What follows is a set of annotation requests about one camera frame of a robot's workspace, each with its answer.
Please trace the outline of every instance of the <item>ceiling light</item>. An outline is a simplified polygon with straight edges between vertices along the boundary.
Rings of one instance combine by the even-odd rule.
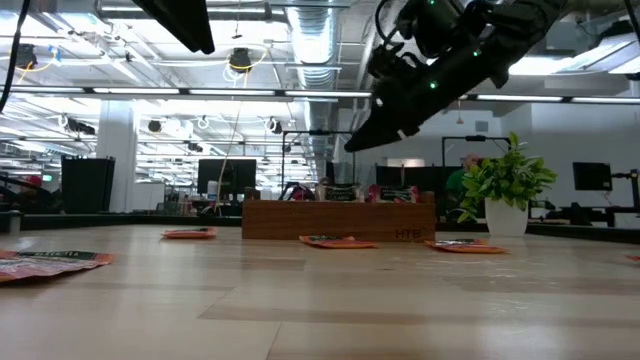
[[[294,97],[369,98],[371,97],[371,92],[289,90],[285,91],[285,95]]]
[[[76,142],[76,139],[72,139],[72,138],[34,138],[34,137],[29,137],[27,138],[27,140],[29,141],[47,141],[47,142]]]
[[[317,70],[342,70],[342,66],[336,65],[316,65],[316,64],[285,64],[284,68],[287,70],[293,69],[317,69]]]
[[[100,10],[102,11],[122,11],[122,12],[141,12],[142,9],[140,9],[137,6],[103,6]]]
[[[528,96],[528,95],[478,95],[480,101],[516,101],[516,102],[560,102],[560,96]]]
[[[273,90],[247,90],[247,89],[191,89],[189,92],[193,95],[246,95],[246,96],[274,96]]]
[[[42,175],[40,171],[8,171],[11,175]]]
[[[572,58],[525,56],[509,68],[510,75],[551,75],[566,67]]]
[[[12,135],[16,135],[16,136],[27,136],[27,134],[25,134],[24,132],[17,130],[17,129],[12,129],[6,126],[0,126],[0,132],[5,133],[5,134],[12,134]]]
[[[27,141],[14,141],[17,147],[27,151],[45,152],[47,149],[39,144]]]
[[[575,97],[571,100],[576,104],[627,104],[627,105],[640,105],[640,99],[638,98],[605,98],[605,97]]]
[[[180,94],[178,89],[168,88],[94,88],[98,94]]]
[[[215,159],[215,160],[224,160],[224,156],[218,155],[180,155],[180,154],[145,154],[145,155],[137,155],[137,158],[140,160],[146,159]],[[228,160],[260,160],[261,156],[228,156]]]
[[[50,87],[50,86],[12,86],[11,92],[17,93],[83,93],[78,87]]]
[[[609,71],[609,74],[637,74],[640,72],[640,57],[631,59],[630,61]]]
[[[564,63],[565,66],[558,71],[586,70],[590,66],[629,46],[633,42],[635,41],[628,40],[625,36],[607,38],[603,40],[597,48],[584,52]]]

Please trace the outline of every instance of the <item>wooden crate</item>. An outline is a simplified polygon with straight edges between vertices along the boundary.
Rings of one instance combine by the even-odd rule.
[[[244,202],[244,239],[298,240],[300,235],[354,236],[363,241],[435,238],[433,198],[421,204],[315,201]]]

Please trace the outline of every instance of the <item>silver air duct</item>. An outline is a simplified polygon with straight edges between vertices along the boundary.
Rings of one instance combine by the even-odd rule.
[[[336,53],[337,12],[331,8],[288,8],[291,25],[291,42],[296,62],[309,65],[328,65]],[[300,68],[298,78],[303,89],[334,89],[335,70],[325,68]],[[310,101],[305,104],[305,123],[308,130],[333,130],[337,105]],[[332,154],[333,137],[310,139],[314,157],[326,159]],[[316,160],[318,176],[324,174],[324,161]]]

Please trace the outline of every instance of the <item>black monitor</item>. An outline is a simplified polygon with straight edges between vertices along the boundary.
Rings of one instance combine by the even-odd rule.
[[[218,181],[224,160],[203,159],[198,162],[198,193],[207,193],[207,183]],[[256,186],[256,160],[227,160],[222,176],[223,191],[244,193],[246,187]]]
[[[611,191],[611,166],[605,163],[573,163],[575,189],[580,191]]]

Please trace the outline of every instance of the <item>light wood tabletop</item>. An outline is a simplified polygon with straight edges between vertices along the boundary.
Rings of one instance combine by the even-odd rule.
[[[640,359],[640,248],[527,236],[505,255],[420,243],[165,241],[171,226],[26,232],[7,250],[111,265],[0,287],[7,360]],[[438,238],[473,234],[439,233]]]

